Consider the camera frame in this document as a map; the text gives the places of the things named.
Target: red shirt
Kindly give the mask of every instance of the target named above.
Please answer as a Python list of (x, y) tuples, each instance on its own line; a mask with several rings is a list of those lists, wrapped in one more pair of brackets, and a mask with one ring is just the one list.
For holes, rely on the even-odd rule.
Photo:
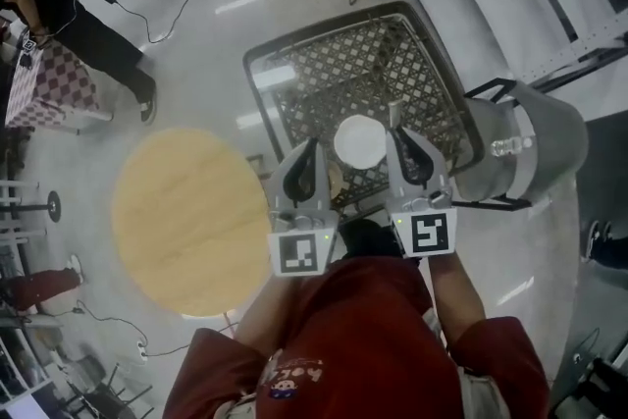
[(296, 304), (265, 380), (267, 361), (254, 349), (197, 331), (164, 418), (212, 418), (254, 392), (258, 419), (463, 417), (458, 366), (492, 377), (512, 419), (548, 417), (543, 367), (521, 323), (479, 322), (447, 354), (423, 321), (432, 300), (410, 261), (336, 262), (305, 284)]

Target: white round object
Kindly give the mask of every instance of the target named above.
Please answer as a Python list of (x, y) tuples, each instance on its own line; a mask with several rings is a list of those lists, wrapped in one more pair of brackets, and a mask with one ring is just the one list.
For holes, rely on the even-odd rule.
[(386, 129), (382, 123), (366, 116), (348, 117), (336, 131), (334, 148), (343, 163), (368, 170), (386, 155)]

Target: yellow round tabletop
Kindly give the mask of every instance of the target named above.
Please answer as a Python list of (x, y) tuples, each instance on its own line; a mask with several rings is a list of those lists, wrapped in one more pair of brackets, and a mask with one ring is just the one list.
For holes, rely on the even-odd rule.
[(160, 306), (190, 316), (239, 307), (270, 271), (264, 190), (246, 160), (208, 131), (149, 136), (120, 173), (118, 251)]

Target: black round disc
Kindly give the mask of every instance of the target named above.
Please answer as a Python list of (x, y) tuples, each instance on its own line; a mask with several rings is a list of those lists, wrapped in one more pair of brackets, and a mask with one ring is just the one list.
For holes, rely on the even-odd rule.
[(61, 220), (61, 199), (59, 199), (59, 194), (54, 190), (51, 190), (48, 194), (48, 215), (54, 223)]

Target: electrical outlet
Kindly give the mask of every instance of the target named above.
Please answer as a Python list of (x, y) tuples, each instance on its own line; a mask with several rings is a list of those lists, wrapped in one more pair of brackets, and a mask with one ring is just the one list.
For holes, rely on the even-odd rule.
[(146, 363), (148, 361), (148, 356), (146, 355), (146, 346), (141, 340), (137, 341), (137, 351), (139, 352), (139, 358), (141, 361)]

